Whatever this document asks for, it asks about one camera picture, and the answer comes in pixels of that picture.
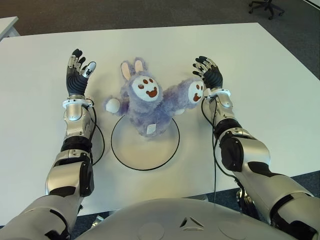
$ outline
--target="office chair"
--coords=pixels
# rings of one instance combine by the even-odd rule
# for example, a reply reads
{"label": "office chair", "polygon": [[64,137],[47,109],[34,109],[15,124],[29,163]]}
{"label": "office chair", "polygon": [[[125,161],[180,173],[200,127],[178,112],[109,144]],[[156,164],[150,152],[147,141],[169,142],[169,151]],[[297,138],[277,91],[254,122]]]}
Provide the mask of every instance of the office chair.
{"label": "office chair", "polygon": [[271,16],[269,17],[269,20],[272,20],[274,18],[274,9],[277,9],[280,11],[279,16],[282,16],[285,12],[285,10],[283,10],[282,8],[274,5],[271,3],[272,0],[264,0],[264,1],[252,1],[249,4],[249,7],[251,7],[249,13],[252,14],[254,9],[260,9],[260,8],[264,8],[265,11],[267,11],[269,9]]}

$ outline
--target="black cable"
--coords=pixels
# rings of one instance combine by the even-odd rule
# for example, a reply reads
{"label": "black cable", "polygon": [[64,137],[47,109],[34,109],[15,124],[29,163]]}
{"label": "black cable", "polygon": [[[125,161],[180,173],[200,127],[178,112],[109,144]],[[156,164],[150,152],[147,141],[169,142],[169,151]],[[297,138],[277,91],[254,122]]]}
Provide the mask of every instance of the black cable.
{"label": "black cable", "polygon": [[122,117],[116,122],[116,124],[115,124],[114,127],[113,127],[112,133],[111,133],[111,150],[112,150],[115,158],[118,159],[118,161],[119,161],[120,163],[122,163],[122,164],[123,164],[124,166],[126,166],[127,168],[130,168],[130,169],[133,169],[133,170],[150,171],[150,170],[154,170],[154,169],[157,169],[157,168],[162,167],[163,165],[165,165],[166,163],[168,163],[168,162],[174,157],[174,155],[176,154],[176,152],[177,152],[177,150],[178,150],[179,144],[180,144],[180,130],[179,130],[178,124],[176,123],[176,121],[174,120],[174,118],[172,118],[172,121],[174,122],[174,124],[175,124],[175,126],[176,126],[176,129],[177,129],[177,131],[178,131],[178,143],[177,143],[177,145],[176,145],[176,148],[175,148],[172,156],[171,156],[166,162],[164,162],[163,164],[161,164],[161,165],[159,165],[159,166],[156,166],[156,167],[154,167],[154,168],[149,168],[149,169],[133,168],[133,167],[131,167],[131,166],[126,165],[124,162],[122,162],[122,161],[120,160],[120,158],[118,157],[118,155],[116,154],[115,150],[114,150],[113,136],[114,136],[114,131],[115,131],[115,129],[116,129],[116,126],[117,126],[118,123],[121,121],[121,119],[123,119],[124,117],[125,117],[125,115],[122,116]]}
{"label": "black cable", "polygon": [[[213,129],[215,129],[214,124],[213,124],[213,123],[215,123],[215,122],[212,123],[212,122],[209,120],[209,118],[205,115],[205,112],[204,112],[204,101],[205,101],[205,99],[202,99],[202,102],[201,102],[201,112],[202,112],[203,116],[205,117],[205,119],[208,121],[208,123],[210,123],[210,125],[213,127]],[[214,111],[213,119],[214,119],[215,116],[216,116],[216,110],[217,110],[217,104],[215,105],[215,111]]]}
{"label": "black cable", "polygon": [[98,125],[96,125],[96,128],[99,130],[100,134],[101,134],[101,137],[102,137],[102,141],[103,141],[103,149],[102,149],[102,153],[100,155],[100,157],[98,158],[97,161],[95,161],[94,164],[92,164],[92,166],[96,165],[103,157],[104,153],[105,153],[105,149],[106,149],[106,143],[105,143],[105,137],[104,137],[104,134],[102,133],[100,127]]}
{"label": "black cable", "polygon": [[203,116],[205,117],[205,119],[210,123],[210,125],[212,126],[212,147],[213,147],[213,159],[214,159],[214,192],[213,192],[213,203],[216,202],[216,185],[217,185],[217,168],[216,166],[218,166],[218,168],[220,169],[220,171],[230,177],[230,178],[233,178],[234,181],[237,183],[237,185],[241,188],[241,197],[240,197],[240,205],[241,205],[241,210],[243,211],[245,208],[244,208],[244,204],[245,204],[245,188],[244,186],[241,184],[241,182],[238,180],[238,178],[236,178],[234,175],[231,175],[231,174],[228,174],[226,173],[222,168],[221,166],[219,165],[218,163],[218,160],[217,160],[217,157],[216,157],[216,147],[217,147],[217,144],[218,144],[218,139],[216,138],[215,141],[214,141],[214,132],[215,132],[215,126],[214,126],[214,123],[215,123],[215,118],[216,118],[216,112],[217,112],[217,99],[215,98],[215,109],[214,109],[214,115],[213,115],[213,120],[211,123],[211,121],[208,119],[208,117],[205,115],[205,112],[204,112],[204,108],[203,108],[203,104],[204,104],[204,100],[202,100],[201,102],[201,111],[202,111],[202,114]]}
{"label": "black cable", "polygon": [[96,126],[97,126],[97,113],[96,113],[96,110],[95,110],[95,107],[92,105],[92,111],[93,111],[93,115],[94,115],[94,126],[93,126],[93,129],[92,129],[92,132],[91,132],[91,135],[90,135],[90,142],[94,136],[94,133],[95,133],[95,130],[96,130]]}
{"label": "black cable", "polygon": [[103,155],[104,155],[104,153],[105,153],[105,149],[106,149],[106,142],[105,142],[104,134],[102,133],[100,127],[99,127],[98,124],[97,124],[97,113],[96,113],[96,110],[95,110],[95,107],[94,107],[95,102],[94,102],[92,99],[90,99],[90,98],[87,98],[87,100],[89,100],[89,101],[92,102],[92,111],[93,111],[93,115],[94,115],[94,120],[91,118],[91,121],[94,123],[94,126],[93,126],[93,129],[92,129],[91,135],[90,135],[90,137],[89,137],[89,140],[90,140],[90,142],[91,142],[91,140],[92,140],[92,138],[93,138],[93,136],[94,136],[94,133],[95,133],[95,131],[96,131],[96,128],[97,128],[97,129],[99,130],[100,134],[101,134],[102,142],[103,142],[102,153],[101,153],[100,157],[98,158],[98,160],[95,161],[94,163],[93,163],[92,152],[90,151],[91,164],[92,164],[92,166],[94,166],[94,165],[96,165],[97,162],[99,162],[99,161],[101,160],[101,158],[103,157]]}
{"label": "black cable", "polygon": [[213,159],[214,159],[214,192],[213,192],[213,203],[216,203],[216,187],[217,187],[217,164],[216,164],[216,146],[218,141],[214,143],[215,130],[212,128],[212,145],[213,145]]}

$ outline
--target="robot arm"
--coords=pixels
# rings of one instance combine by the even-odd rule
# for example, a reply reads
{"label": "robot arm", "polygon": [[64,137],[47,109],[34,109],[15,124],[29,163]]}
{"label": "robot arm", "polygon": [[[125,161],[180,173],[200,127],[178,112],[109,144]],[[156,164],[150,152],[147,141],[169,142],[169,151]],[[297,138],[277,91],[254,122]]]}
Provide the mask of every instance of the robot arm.
{"label": "robot arm", "polygon": [[320,199],[292,178],[269,170],[268,148],[238,123],[223,89],[217,65],[206,57],[196,58],[194,74],[203,78],[205,97],[219,140],[222,164],[233,172],[264,218],[274,227],[297,239],[314,240],[320,234]]}
{"label": "robot arm", "polygon": [[45,183],[46,196],[40,197],[1,231],[0,239],[69,239],[84,197],[94,190],[91,139],[96,123],[85,97],[88,79],[96,68],[90,62],[80,70],[85,58],[76,49],[68,62],[66,86],[69,98],[64,120],[67,128],[60,153]]}

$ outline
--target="gray carpet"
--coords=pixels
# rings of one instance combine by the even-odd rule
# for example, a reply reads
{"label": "gray carpet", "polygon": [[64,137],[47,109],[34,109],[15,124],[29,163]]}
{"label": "gray carpet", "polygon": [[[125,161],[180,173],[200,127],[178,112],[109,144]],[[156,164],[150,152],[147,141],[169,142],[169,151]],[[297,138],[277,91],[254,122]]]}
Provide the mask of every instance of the gray carpet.
{"label": "gray carpet", "polygon": [[[274,0],[281,17],[261,9],[248,14],[248,0],[1,0],[0,18],[18,16],[21,35],[207,24],[260,23],[320,78],[320,11],[302,0]],[[320,172],[294,177],[319,197]],[[216,202],[236,211],[237,189],[218,192]],[[208,194],[210,201],[213,195]],[[80,216],[72,238],[91,227],[96,214]]]}

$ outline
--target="black circle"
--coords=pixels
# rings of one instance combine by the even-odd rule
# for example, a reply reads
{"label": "black circle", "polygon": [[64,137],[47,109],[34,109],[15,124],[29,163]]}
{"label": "black circle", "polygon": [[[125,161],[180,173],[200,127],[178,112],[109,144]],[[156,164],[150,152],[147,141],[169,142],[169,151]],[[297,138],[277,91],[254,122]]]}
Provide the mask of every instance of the black circle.
{"label": "black circle", "polygon": [[166,163],[168,163],[168,162],[174,157],[174,155],[176,154],[176,152],[177,152],[177,150],[178,150],[179,143],[180,143],[180,131],[179,131],[178,124],[176,123],[176,121],[174,120],[174,118],[172,118],[172,120],[173,120],[173,122],[174,122],[174,124],[175,124],[175,126],[176,126],[176,129],[178,130],[178,144],[176,145],[176,148],[175,148],[172,156],[171,156],[165,163],[161,164],[160,166],[156,166],[156,167],[150,168],[150,169],[137,169],[137,168],[134,168],[134,167],[131,167],[131,166],[128,166],[128,165],[124,164],[124,163],[118,158],[118,156],[116,155],[116,153],[115,153],[115,151],[114,151],[114,146],[112,145],[112,137],[113,137],[113,135],[114,135],[114,131],[115,131],[115,129],[116,129],[116,126],[118,125],[118,123],[120,122],[120,120],[121,120],[123,117],[124,117],[124,116],[122,116],[122,117],[116,122],[116,124],[114,125],[113,130],[112,130],[112,133],[111,133],[111,141],[110,141],[112,152],[113,152],[115,158],[118,159],[118,161],[119,161],[120,163],[122,163],[123,165],[125,165],[127,168],[130,168],[130,169],[133,169],[133,170],[138,170],[138,171],[150,171],[150,170],[154,170],[154,169],[158,169],[158,168],[162,167],[163,165],[165,165]]}

